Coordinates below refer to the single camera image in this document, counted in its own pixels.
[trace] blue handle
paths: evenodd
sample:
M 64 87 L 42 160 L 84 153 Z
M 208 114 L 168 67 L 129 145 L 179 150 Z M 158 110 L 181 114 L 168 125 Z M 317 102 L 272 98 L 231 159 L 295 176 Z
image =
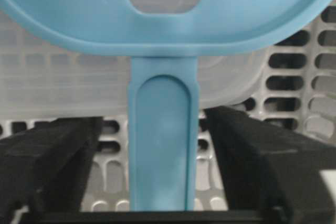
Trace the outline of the blue handle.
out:
M 197 58 L 132 58 L 131 210 L 193 210 L 198 131 Z

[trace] black bar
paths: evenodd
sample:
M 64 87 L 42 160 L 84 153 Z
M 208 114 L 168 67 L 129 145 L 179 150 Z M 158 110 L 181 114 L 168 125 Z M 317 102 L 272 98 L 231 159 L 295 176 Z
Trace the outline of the black bar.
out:
M 264 223 L 256 211 L 205 211 L 205 212 L 92 212 L 25 214 L 20 224 L 258 224 Z
M 75 154 L 85 148 L 93 137 L 89 134 L 91 123 L 92 119 L 56 120 L 0 141 L 0 224 L 9 223 L 20 204 L 38 202 L 36 209 L 43 207 L 39 204 L 43 200 L 31 198 L 38 190 L 45 189 Z M 72 194 L 74 189 L 70 187 L 63 193 Z M 80 197 L 76 194 L 76 203 Z
M 206 110 L 230 209 L 283 210 L 290 223 L 334 223 L 320 171 L 336 148 L 220 107 Z

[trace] blue plastic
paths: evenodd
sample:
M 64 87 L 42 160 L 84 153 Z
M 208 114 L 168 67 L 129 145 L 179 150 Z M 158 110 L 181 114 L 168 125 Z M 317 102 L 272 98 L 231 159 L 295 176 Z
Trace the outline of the blue plastic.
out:
M 192 210 L 197 58 L 134 58 L 129 95 L 131 209 Z
M 183 14 L 150 15 L 129 0 L 0 0 L 28 30 L 89 54 L 231 55 L 295 33 L 331 0 L 201 0 Z
M 276 43 L 330 1 L 201 0 L 187 13 L 160 15 L 141 13 L 129 0 L 0 0 L 0 7 L 61 47 L 140 57 L 132 59 L 129 96 L 132 209 L 192 210 L 196 57 Z

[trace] plastic container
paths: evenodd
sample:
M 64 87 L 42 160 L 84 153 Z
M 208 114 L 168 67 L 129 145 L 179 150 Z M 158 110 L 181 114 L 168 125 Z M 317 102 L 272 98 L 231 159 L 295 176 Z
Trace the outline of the plastic container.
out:
M 200 57 L 200 108 L 248 99 L 265 62 L 264 50 Z M 0 12 L 0 119 L 126 114 L 129 81 L 130 57 L 52 46 Z

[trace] black clamp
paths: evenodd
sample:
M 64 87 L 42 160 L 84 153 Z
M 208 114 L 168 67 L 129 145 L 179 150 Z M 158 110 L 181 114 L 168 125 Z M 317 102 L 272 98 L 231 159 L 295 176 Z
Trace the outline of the black clamp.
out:
M 21 224 L 334 223 L 321 176 L 336 169 L 334 146 L 225 107 L 206 115 L 230 211 L 79 213 L 100 130 L 97 119 L 77 119 L 0 141 L 3 223 L 19 201 L 34 206 Z

